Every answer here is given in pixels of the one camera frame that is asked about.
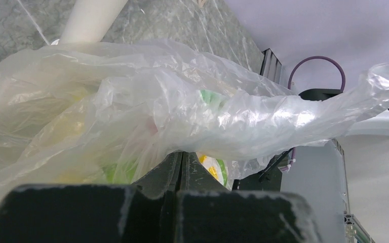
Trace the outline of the clear printed plastic bag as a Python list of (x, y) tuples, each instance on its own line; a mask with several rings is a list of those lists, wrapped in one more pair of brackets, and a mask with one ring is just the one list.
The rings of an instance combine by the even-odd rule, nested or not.
[(219, 159), (242, 179), (387, 108), (385, 64), (307, 101), (167, 39), (22, 50), (0, 63), (0, 200), (26, 183), (129, 184), (175, 151)]

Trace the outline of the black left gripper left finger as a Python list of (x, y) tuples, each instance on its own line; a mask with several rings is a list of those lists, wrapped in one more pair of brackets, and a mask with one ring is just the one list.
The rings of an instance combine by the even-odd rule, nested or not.
[(0, 202), (0, 242), (171, 242), (182, 152), (132, 184), (24, 184)]

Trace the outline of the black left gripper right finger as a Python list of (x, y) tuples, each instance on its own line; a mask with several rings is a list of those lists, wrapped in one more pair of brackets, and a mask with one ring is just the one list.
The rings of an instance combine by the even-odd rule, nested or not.
[(295, 193), (219, 184), (193, 153), (177, 152), (175, 242), (321, 242), (313, 210)]

